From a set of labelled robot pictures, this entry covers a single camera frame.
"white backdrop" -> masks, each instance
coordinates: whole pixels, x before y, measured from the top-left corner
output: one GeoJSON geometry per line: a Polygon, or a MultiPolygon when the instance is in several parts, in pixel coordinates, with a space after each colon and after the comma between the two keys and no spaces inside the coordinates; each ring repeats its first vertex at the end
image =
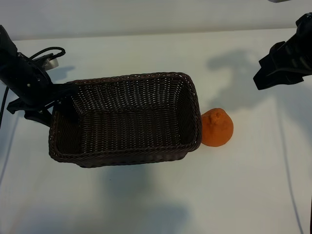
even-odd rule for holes
{"type": "Polygon", "coordinates": [[[1,0],[12,39],[295,27],[311,0],[1,0]]]}

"black cable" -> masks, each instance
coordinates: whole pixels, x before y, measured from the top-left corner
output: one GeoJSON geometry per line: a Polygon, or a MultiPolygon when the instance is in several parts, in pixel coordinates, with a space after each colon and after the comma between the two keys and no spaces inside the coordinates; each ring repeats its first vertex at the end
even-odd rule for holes
{"type": "Polygon", "coordinates": [[[44,49],[44,50],[39,51],[38,53],[35,53],[34,55],[32,55],[32,56],[29,57],[29,58],[30,58],[30,59],[34,59],[34,58],[37,57],[38,55],[41,55],[41,54],[43,54],[44,52],[47,52],[47,51],[49,51],[49,50],[61,50],[61,52],[59,52],[58,54],[53,55],[53,56],[50,58],[50,60],[56,59],[56,58],[58,58],[58,57],[61,57],[61,56],[65,55],[65,53],[66,53],[65,50],[64,50],[63,48],[61,48],[61,47],[49,47],[49,48],[46,48],[46,49],[44,49]]]}
{"type": "Polygon", "coordinates": [[[4,112],[5,101],[6,101],[6,97],[8,96],[8,92],[9,92],[9,88],[6,87],[4,95],[3,95],[1,111],[0,111],[0,128],[1,128],[1,123],[2,123],[2,117],[3,117],[3,112],[4,112]]]}

